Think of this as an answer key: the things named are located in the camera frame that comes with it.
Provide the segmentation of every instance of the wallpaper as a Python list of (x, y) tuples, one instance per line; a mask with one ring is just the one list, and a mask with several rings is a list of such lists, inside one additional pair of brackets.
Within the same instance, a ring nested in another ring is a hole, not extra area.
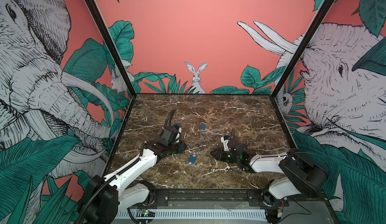
[(277, 96), (342, 224), (386, 214), (386, 0), (335, 0)]
[(0, 223), (66, 224), (131, 96), (84, 0), (0, 0), (0, 11)]
[(114, 35), (140, 93), (271, 94), (316, 13), (314, 0), (96, 3), (107, 26), (132, 24)]

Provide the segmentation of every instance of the rabbit ear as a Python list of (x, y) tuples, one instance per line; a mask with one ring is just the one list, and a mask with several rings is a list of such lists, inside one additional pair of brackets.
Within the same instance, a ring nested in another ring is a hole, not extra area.
[(190, 63), (188, 62), (185, 62), (186, 66), (188, 67), (188, 70), (191, 72), (191, 73), (195, 73), (196, 70), (194, 69), (193, 65), (191, 65)]
[(204, 70), (205, 69), (205, 67), (207, 67), (208, 66), (208, 64), (207, 63), (203, 63), (203, 64), (201, 64), (201, 66), (198, 68), (198, 70), (197, 70), (197, 72), (201, 72), (202, 70)]

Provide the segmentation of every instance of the elephant ear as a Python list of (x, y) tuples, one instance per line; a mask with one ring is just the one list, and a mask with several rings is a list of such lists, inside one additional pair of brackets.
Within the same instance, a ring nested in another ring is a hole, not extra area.
[(15, 0), (47, 53), (60, 63), (71, 28), (64, 0)]

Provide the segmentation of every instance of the animal eye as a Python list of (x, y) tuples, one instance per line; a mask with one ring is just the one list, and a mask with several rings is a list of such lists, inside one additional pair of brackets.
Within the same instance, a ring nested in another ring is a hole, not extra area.
[(343, 66), (342, 65), (339, 66), (338, 72), (339, 72), (340, 76), (343, 77), (343, 75), (342, 75), (342, 73), (343, 73)]
[(16, 13), (12, 10), (11, 6), (9, 4), (5, 5), (5, 8), (7, 9), (8, 11), (8, 14), (12, 17), (12, 20), (15, 21), (15, 19), (17, 18), (17, 15)]

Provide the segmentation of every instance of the brown marble surface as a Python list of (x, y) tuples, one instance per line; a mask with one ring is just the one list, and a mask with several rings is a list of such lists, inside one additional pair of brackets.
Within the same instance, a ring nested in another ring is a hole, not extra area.
[[(110, 171), (139, 153), (140, 145), (161, 133), (169, 112), (172, 123), (182, 122), (184, 154), (162, 159), (145, 171), (145, 179), (157, 188), (263, 188), (277, 173), (240, 172), (236, 164), (216, 161), (210, 152), (221, 148), (220, 137), (235, 129), (235, 138), (248, 144), (248, 153), (279, 154), (289, 145), (268, 96), (138, 95), (115, 153)], [(200, 123), (206, 130), (199, 130)], [(188, 162), (196, 154), (194, 165)]]

